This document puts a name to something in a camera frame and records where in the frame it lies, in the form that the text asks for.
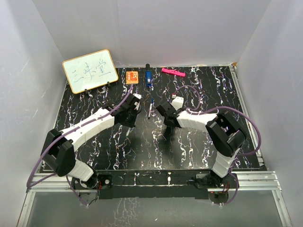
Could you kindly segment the white pen blue tip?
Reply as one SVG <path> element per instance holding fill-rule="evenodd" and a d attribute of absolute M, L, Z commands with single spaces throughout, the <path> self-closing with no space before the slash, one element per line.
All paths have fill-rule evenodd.
<path fill-rule="evenodd" d="M 151 102 L 150 106 L 149 106 L 148 119 L 150 119 L 150 117 L 151 117 L 152 106 L 153 106 L 153 103 Z"/>

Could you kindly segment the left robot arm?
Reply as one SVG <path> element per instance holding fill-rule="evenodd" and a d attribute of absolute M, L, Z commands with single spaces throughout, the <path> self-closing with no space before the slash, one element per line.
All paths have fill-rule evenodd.
<path fill-rule="evenodd" d="M 78 160 L 75 152 L 89 139 L 116 124 L 133 128 L 139 114 L 140 94 L 129 93 L 121 103 L 108 102 L 90 117 L 78 124 L 58 131 L 48 132 L 41 153 L 43 161 L 60 177 L 71 176 L 85 188 L 92 189 L 98 183 L 97 172 Z"/>

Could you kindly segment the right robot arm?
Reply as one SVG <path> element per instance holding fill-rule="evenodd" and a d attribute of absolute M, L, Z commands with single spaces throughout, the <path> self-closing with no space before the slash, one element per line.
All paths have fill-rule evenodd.
<path fill-rule="evenodd" d="M 221 188 L 228 182 L 228 173 L 236 155 L 247 139 L 247 134 L 233 115 L 227 110 L 218 113 L 189 113 L 168 101 L 158 105 L 157 111 L 164 117 L 168 127 L 190 128 L 206 131 L 217 150 L 215 163 L 210 173 L 202 179 L 196 178 L 199 185 Z"/>

